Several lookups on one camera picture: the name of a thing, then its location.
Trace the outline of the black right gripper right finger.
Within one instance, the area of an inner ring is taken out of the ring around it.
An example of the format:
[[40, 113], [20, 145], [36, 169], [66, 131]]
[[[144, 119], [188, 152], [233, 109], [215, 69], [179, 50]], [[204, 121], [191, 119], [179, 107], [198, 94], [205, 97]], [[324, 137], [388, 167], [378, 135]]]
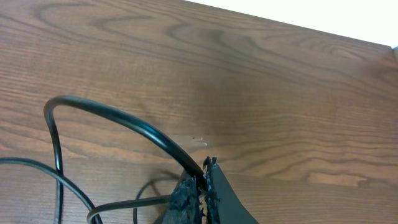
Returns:
[[207, 157], [203, 162], [207, 185], [205, 195], [207, 223], [258, 224], [259, 222], [239, 201], [216, 160], [216, 157]]

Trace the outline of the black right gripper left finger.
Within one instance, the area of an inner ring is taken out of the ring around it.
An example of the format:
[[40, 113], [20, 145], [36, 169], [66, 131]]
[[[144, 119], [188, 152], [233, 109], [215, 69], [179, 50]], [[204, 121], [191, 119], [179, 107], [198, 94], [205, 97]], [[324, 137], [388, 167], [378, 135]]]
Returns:
[[201, 192], [197, 189], [195, 179], [183, 171], [166, 211], [154, 223], [160, 224], [200, 224], [202, 209]]

